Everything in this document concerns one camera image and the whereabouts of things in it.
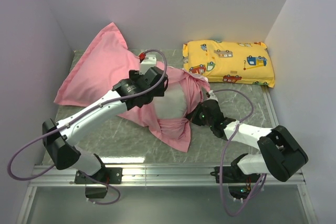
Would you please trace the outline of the pink pillowcase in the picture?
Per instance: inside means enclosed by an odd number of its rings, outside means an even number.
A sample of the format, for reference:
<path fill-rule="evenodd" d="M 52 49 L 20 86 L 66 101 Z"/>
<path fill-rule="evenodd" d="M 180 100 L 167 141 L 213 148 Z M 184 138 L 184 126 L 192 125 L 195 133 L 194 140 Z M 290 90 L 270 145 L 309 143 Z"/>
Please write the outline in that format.
<path fill-rule="evenodd" d="M 128 50 L 127 43 L 114 23 L 103 28 L 88 46 L 80 60 L 59 88 L 54 102 L 59 105 L 83 106 L 94 103 L 113 85 L 129 76 L 129 70 L 138 70 L 140 62 Z M 191 142 L 191 127 L 186 115 L 203 100 L 203 90 L 210 90 L 205 77 L 190 74 L 183 69 L 167 68 L 168 88 L 180 85 L 186 97 L 187 111 L 183 118 L 158 119 L 153 101 L 141 108 L 135 107 L 120 117 L 130 120 L 150 132 L 168 146 L 187 152 Z"/>

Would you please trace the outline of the white pillow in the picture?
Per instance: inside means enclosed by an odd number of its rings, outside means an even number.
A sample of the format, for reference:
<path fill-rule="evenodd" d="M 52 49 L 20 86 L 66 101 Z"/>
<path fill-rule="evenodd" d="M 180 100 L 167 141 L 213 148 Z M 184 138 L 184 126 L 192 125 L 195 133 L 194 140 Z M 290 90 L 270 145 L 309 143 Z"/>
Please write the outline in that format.
<path fill-rule="evenodd" d="M 153 99 L 155 113 L 158 119 L 183 118 L 187 111 L 186 97 L 180 85 L 168 88 L 163 97 Z"/>

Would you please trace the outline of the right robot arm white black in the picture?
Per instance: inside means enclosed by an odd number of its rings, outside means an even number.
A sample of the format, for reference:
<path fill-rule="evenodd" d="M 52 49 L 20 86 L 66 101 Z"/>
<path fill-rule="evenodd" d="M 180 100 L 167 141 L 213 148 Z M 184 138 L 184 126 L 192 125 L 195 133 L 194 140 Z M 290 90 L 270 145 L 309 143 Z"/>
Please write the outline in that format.
<path fill-rule="evenodd" d="M 200 102 L 187 116 L 191 123 L 208 126 L 217 138 L 251 146 L 258 154 L 243 153 L 230 166 L 215 168 L 217 177 L 226 183 L 242 183 L 249 176 L 270 174 L 286 182 L 309 160 L 308 155 L 284 126 L 273 129 L 240 124 L 225 117 L 216 100 Z"/>

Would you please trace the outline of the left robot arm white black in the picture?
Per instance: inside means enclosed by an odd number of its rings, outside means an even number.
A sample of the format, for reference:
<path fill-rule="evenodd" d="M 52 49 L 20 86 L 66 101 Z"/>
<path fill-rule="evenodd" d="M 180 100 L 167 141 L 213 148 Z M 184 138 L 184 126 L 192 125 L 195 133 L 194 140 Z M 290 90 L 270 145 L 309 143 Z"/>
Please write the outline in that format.
<path fill-rule="evenodd" d="M 106 170 L 98 155 L 80 150 L 77 144 L 91 130 L 106 120 L 164 96 L 168 76 L 158 67 L 145 74 L 136 70 L 119 81 L 103 97 L 66 119 L 43 123 L 43 144 L 58 170 L 73 167 L 87 174 L 93 183 L 105 179 Z"/>

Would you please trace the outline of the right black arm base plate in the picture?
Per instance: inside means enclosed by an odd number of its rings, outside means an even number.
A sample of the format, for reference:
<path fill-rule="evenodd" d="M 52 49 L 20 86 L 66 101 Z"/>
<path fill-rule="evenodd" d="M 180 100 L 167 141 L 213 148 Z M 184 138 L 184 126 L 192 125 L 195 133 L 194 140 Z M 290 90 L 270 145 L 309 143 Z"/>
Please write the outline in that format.
<path fill-rule="evenodd" d="M 257 182 L 260 174 L 245 175 L 238 168 L 223 166 L 223 184 L 229 184 L 228 190 L 234 199 L 245 200 L 251 192 L 251 184 Z"/>

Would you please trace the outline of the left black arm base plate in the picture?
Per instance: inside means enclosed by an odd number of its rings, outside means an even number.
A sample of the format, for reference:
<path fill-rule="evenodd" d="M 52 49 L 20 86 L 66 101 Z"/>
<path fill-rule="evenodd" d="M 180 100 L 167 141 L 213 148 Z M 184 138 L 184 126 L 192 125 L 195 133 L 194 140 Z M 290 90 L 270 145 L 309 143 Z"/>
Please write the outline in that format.
<path fill-rule="evenodd" d="M 121 198 L 120 191 L 115 187 L 122 182 L 121 167 L 105 167 L 94 175 L 87 175 L 82 171 L 77 171 L 74 184 L 85 186 L 85 197 L 88 201 L 97 205 L 109 205 L 116 203 Z M 110 202 L 101 202 L 105 199 L 108 192 L 117 193 L 116 199 Z"/>

